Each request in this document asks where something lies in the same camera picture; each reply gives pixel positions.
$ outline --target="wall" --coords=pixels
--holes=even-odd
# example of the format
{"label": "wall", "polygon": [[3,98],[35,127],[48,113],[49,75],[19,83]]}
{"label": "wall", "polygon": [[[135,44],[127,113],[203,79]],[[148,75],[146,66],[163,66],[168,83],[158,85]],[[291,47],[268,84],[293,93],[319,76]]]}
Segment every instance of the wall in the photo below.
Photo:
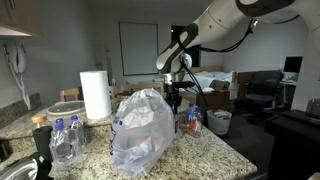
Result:
{"label": "wall", "polygon": [[[160,53],[171,42],[171,26],[190,24],[201,15],[211,1],[88,0],[87,2],[93,21],[96,61],[104,64],[106,69],[106,59],[109,58],[112,62],[113,77],[117,84],[121,85],[127,81],[150,81],[161,75],[123,76],[119,21],[158,24],[158,51]],[[206,46],[219,47],[220,44],[215,42],[206,44]],[[202,53],[201,65],[222,65],[221,57],[219,54]]]}
{"label": "wall", "polygon": [[[4,43],[5,41],[0,41],[0,46],[2,47]],[[2,50],[0,50],[0,84],[0,108],[22,99]]]}
{"label": "wall", "polygon": [[81,71],[95,69],[91,24],[82,0],[37,2],[43,35],[22,40],[29,57],[26,88],[52,105],[60,90],[80,86]]}
{"label": "wall", "polygon": [[311,36],[308,37],[306,52],[303,59],[304,71],[299,74],[292,109],[305,111],[310,99],[320,98],[320,50],[318,50]]}
{"label": "wall", "polygon": [[[223,38],[224,44],[230,46],[237,42],[248,24],[248,20],[240,23]],[[260,22],[238,49],[225,54],[223,66],[227,71],[282,69],[287,56],[303,56],[307,34],[301,18],[284,24]]]}
{"label": "wall", "polygon": [[[247,24],[248,21],[239,24],[223,38],[224,44],[230,45],[239,39]],[[227,71],[282,69],[286,56],[303,56],[292,109],[304,111],[310,99],[320,98],[319,52],[301,18],[279,25],[259,23],[254,34],[237,50],[225,54],[223,65]]]}

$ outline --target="black cable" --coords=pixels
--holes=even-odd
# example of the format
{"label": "black cable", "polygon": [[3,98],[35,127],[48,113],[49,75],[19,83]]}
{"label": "black cable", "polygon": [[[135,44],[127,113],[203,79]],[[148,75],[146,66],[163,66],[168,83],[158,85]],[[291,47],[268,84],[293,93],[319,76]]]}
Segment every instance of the black cable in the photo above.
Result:
{"label": "black cable", "polygon": [[252,29],[251,29],[251,26],[252,26],[252,22],[253,22],[253,19],[251,18],[250,20],[250,23],[249,23],[249,26],[247,28],[247,31],[245,33],[245,35],[234,45],[226,48],[226,49],[222,49],[222,50],[215,50],[215,49],[210,49],[210,48],[203,48],[203,47],[199,47],[200,50],[203,50],[203,51],[206,51],[206,52],[230,52],[230,51],[233,51],[235,50],[237,47],[240,46],[240,44],[244,41],[244,39],[252,32]]}
{"label": "black cable", "polygon": [[190,77],[191,76],[193,76],[193,78],[195,79],[195,84],[198,84],[197,85],[197,88],[198,88],[198,90],[199,90],[199,92],[200,92],[200,96],[202,96],[202,98],[203,98],[203,101],[204,101],[204,103],[205,103],[205,105],[206,105],[206,108],[208,108],[208,102],[207,102],[207,100],[206,100],[206,98],[204,97],[204,93],[203,93],[203,91],[202,91],[202,89],[201,89],[201,86],[200,86],[200,83],[198,82],[198,80],[194,77],[194,75],[193,75],[193,73],[183,64],[183,67],[184,67],[184,69],[188,72],[188,74],[190,75]]}

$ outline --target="backsplash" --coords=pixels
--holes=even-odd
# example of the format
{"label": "backsplash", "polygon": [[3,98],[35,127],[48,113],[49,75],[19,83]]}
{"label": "backsplash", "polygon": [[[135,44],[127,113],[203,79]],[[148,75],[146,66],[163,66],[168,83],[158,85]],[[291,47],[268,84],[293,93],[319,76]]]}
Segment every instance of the backsplash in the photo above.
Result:
{"label": "backsplash", "polygon": [[23,100],[12,103],[0,109],[0,129],[24,116],[25,114],[37,110],[41,106],[39,93],[30,96],[31,111],[28,111]]}

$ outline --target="white plastic bag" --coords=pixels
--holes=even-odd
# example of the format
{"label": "white plastic bag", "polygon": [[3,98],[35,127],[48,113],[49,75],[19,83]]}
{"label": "white plastic bag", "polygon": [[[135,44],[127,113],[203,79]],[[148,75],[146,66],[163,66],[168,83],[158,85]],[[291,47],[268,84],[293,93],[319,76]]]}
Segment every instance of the white plastic bag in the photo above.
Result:
{"label": "white plastic bag", "polygon": [[121,102],[111,126],[110,155],[129,176],[147,175],[174,137],[170,106],[153,89]]}

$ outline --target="kitchen counter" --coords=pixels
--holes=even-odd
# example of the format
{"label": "kitchen counter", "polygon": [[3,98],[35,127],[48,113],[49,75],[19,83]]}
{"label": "kitchen counter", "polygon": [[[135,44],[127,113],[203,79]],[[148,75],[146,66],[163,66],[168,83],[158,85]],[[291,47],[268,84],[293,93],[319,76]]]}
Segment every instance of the kitchen counter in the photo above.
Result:
{"label": "kitchen counter", "polygon": [[[147,176],[134,179],[238,179],[257,171],[250,161],[204,128],[201,138],[181,131]],[[109,139],[94,139],[83,163],[51,171],[55,179],[131,179],[117,170],[109,155]]]}
{"label": "kitchen counter", "polygon": [[[188,102],[183,100],[180,109],[184,110]],[[85,112],[77,114],[85,126],[93,131],[80,164],[65,167],[56,172],[53,168],[50,176],[55,179],[131,179],[117,170],[109,155],[110,125],[115,114],[101,120],[88,120]],[[20,118],[9,130],[0,130],[6,139],[30,137],[31,115]],[[48,116],[54,121],[57,117]],[[34,146],[26,146],[14,152],[8,160],[0,163],[0,171],[17,159],[31,155]],[[147,176],[134,179],[239,179],[257,171],[257,167],[241,154],[232,149],[211,131],[204,128],[200,138],[194,138],[179,130],[179,138],[167,148]]]}
{"label": "kitchen counter", "polygon": [[[117,103],[119,103],[123,98],[115,98],[112,100],[111,104],[112,107],[115,107]],[[51,123],[54,123],[54,121],[57,118],[70,118],[71,115],[67,116],[53,116],[47,113],[48,108],[43,108],[40,110],[37,114],[47,114],[48,120]],[[32,123],[31,123],[31,117],[33,113],[30,112],[21,118],[15,120],[10,125],[6,126],[5,128],[0,129],[0,139],[2,140],[10,140],[10,139],[18,139],[18,138],[24,138],[24,137],[32,137]],[[83,123],[85,127],[97,127],[97,126],[105,126],[110,125],[115,117],[115,114],[111,114],[108,117],[102,118],[102,119],[95,119],[91,120],[87,118],[87,114],[85,110],[82,110],[76,114],[80,121]]]}

